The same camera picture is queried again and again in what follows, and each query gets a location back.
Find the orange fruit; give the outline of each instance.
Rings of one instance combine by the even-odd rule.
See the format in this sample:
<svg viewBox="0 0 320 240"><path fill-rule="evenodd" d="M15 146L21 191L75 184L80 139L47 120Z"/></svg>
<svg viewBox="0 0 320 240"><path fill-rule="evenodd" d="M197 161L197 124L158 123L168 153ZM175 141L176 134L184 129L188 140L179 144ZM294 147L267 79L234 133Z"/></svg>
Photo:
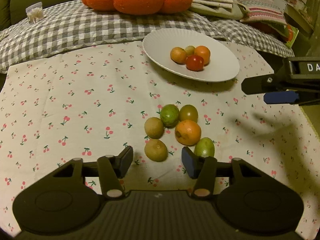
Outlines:
<svg viewBox="0 0 320 240"><path fill-rule="evenodd" d="M200 126L192 120L184 120L176 126L174 135L179 143L195 145L201 138Z"/></svg>
<svg viewBox="0 0 320 240"><path fill-rule="evenodd" d="M205 46L196 47L194 54L203 58L204 65L207 65L209 63L211 53L207 47Z"/></svg>
<svg viewBox="0 0 320 240"><path fill-rule="evenodd" d="M185 63L185 61L187 59L187 53L183 48L175 47L170 52L170 58L175 63L179 63L179 64Z"/></svg>

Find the checkered fabric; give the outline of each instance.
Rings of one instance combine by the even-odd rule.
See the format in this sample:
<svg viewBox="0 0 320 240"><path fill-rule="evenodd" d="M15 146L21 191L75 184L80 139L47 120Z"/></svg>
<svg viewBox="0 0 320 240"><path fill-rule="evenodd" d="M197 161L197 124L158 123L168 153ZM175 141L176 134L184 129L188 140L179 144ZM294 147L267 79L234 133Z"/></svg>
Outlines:
<svg viewBox="0 0 320 240"><path fill-rule="evenodd" d="M97 13L76 0L46 8L44 16L35 24L24 19L3 30L9 36L0 41L0 72L6 73L9 66L17 63L71 49L142 40L152 30L161 28L195 30L226 40L205 17L192 12L150 16Z"/></svg>
<svg viewBox="0 0 320 240"><path fill-rule="evenodd" d="M212 21L211 23L230 42L249 46L255 50L268 52L280 57L294 57L292 49L289 49L283 42L249 25L234 20Z"/></svg>

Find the ridged black surface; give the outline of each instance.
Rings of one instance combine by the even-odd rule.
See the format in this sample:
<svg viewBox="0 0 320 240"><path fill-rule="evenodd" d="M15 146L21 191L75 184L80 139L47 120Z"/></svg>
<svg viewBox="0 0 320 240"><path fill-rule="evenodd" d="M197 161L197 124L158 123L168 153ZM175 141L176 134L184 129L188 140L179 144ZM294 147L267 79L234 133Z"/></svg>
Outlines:
<svg viewBox="0 0 320 240"><path fill-rule="evenodd" d="M60 236L22 232L15 239L302 240L294 232L272 237L239 232L218 216L211 203L191 199L186 191L132 191L125 199L107 202L100 215L78 231Z"/></svg>

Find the cherry print tablecloth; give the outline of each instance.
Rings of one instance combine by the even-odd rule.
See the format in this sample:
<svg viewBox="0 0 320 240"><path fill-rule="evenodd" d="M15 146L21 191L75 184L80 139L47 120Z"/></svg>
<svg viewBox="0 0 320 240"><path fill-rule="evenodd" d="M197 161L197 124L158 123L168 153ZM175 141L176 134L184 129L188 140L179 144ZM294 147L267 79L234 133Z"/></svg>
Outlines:
<svg viewBox="0 0 320 240"><path fill-rule="evenodd" d="M243 158L301 195L305 212L297 232L313 239L320 222L319 141L298 106L268 106L263 95L243 94L245 77L272 69L255 50L223 44L241 68L235 79L215 84L154 65L141 41L93 46L10 67L0 94L1 228L11 235L20 231L12 201L25 187L74 157L95 161L117 155L127 145L134 148L134 162L120 181L126 191L191 188L195 181L181 163L183 146L173 130L166 129L162 137L167 160L155 163L143 152L149 140L143 127L166 104L192 104L202 136L215 143L218 161ZM87 178L86 185L100 192L97 178ZM216 185L218 193L228 179L219 178Z"/></svg>

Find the white plate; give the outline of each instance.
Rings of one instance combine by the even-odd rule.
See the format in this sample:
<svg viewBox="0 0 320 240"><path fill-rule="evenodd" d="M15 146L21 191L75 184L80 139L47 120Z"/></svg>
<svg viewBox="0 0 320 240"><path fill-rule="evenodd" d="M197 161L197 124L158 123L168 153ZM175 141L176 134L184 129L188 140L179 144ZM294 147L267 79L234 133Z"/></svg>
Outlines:
<svg viewBox="0 0 320 240"><path fill-rule="evenodd" d="M203 45L210 52L210 62L203 71L188 70L171 60L174 47L185 48ZM234 78L240 70L236 56L217 40L196 31L185 29L160 29L149 33L142 42L147 56L160 67L179 76L205 82L222 82Z"/></svg>

